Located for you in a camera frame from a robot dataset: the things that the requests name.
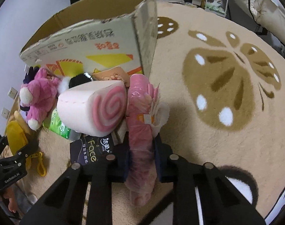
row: wall socket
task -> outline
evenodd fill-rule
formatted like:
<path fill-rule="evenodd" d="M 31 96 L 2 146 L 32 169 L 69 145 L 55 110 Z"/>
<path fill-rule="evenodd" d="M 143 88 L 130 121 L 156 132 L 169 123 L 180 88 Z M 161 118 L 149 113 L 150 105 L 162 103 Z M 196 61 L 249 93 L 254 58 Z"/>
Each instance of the wall socket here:
<path fill-rule="evenodd" d="M 15 99 L 17 95 L 17 90 L 13 87 L 10 88 L 9 92 L 8 92 L 8 96 L 12 99 Z"/>
<path fill-rule="evenodd" d="M 2 112 L 1 112 L 1 116 L 2 116 L 3 118 L 7 119 L 7 118 L 8 118 L 8 115 L 9 115 L 9 110 L 6 109 L 5 107 L 3 107 Z"/>

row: box flap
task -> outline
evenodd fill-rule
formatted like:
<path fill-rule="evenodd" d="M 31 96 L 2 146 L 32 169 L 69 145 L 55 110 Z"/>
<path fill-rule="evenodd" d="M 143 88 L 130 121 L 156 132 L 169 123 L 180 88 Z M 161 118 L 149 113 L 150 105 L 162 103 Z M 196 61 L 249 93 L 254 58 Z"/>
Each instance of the box flap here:
<path fill-rule="evenodd" d="M 131 14 L 143 0 L 80 0 L 53 15 L 23 47 L 21 52 L 55 32 L 88 19 L 110 19 Z"/>

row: metal screw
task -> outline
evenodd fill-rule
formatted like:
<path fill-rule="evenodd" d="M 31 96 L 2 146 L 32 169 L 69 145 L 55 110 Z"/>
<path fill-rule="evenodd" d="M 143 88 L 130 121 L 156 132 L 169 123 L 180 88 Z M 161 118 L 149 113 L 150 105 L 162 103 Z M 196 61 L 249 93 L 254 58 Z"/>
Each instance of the metal screw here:
<path fill-rule="evenodd" d="M 74 169 L 74 170 L 77 170 L 81 167 L 80 163 L 78 162 L 75 162 L 71 165 L 71 168 Z"/>
<path fill-rule="evenodd" d="M 169 158 L 170 158 L 171 160 L 173 160 L 173 161 L 176 161 L 176 160 L 179 159 L 179 156 L 176 155 L 176 154 L 171 154 L 171 155 L 169 156 Z"/>
<path fill-rule="evenodd" d="M 113 154 L 109 154 L 109 155 L 106 156 L 106 159 L 107 159 L 108 161 L 113 161 L 115 158 L 116 158 L 116 156 L 113 155 Z"/>
<path fill-rule="evenodd" d="M 206 162 L 204 164 L 204 166 L 207 168 L 207 169 L 213 169 L 215 166 L 211 163 L 211 162 Z"/>

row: yellow strap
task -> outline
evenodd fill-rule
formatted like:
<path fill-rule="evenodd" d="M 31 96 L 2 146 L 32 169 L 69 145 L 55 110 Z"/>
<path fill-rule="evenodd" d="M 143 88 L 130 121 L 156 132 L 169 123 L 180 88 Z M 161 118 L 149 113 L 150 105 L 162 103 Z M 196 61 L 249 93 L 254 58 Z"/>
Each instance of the yellow strap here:
<path fill-rule="evenodd" d="M 43 155 L 44 155 L 44 153 L 39 151 L 39 152 L 34 153 L 30 156 L 31 158 L 38 158 L 37 172 L 42 177 L 47 175 L 47 170 L 46 170 L 44 163 L 43 163 Z"/>

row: green packet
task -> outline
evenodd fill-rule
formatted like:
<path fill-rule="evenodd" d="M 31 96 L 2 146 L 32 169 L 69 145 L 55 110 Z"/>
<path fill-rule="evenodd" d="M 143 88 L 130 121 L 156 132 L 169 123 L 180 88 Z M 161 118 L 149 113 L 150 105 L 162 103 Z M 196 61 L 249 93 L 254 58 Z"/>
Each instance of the green packet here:
<path fill-rule="evenodd" d="M 81 137 L 81 133 L 68 128 L 63 122 L 61 122 L 58 116 L 57 107 L 50 111 L 47 118 L 43 121 L 43 126 L 68 140 L 75 141 Z"/>

